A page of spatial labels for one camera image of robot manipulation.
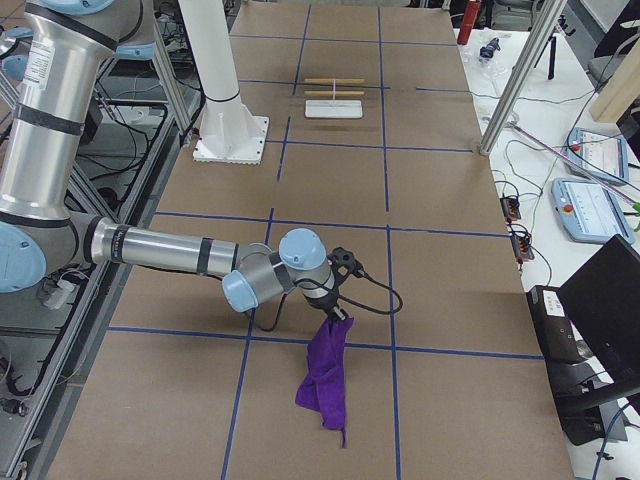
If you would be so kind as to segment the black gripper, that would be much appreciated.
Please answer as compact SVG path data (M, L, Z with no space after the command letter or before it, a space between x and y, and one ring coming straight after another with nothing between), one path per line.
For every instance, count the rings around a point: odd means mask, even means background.
M311 307L325 312L328 316L345 315L345 310L338 304L338 294L324 285L306 285L305 299Z

